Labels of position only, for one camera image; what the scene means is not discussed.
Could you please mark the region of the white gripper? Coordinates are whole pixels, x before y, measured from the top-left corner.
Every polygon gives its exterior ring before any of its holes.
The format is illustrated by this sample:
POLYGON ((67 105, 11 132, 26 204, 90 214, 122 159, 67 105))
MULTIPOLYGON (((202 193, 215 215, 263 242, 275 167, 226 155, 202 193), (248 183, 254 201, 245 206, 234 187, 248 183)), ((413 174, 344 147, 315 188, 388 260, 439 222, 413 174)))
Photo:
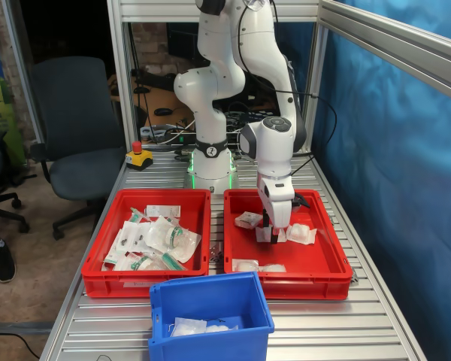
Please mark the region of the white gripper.
POLYGON ((271 221, 271 244, 277 244, 279 228, 287 228, 292 214, 292 201, 295 191, 292 177, 269 177, 259 175, 257 181, 258 194, 262 201, 262 227, 268 228, 271 221))

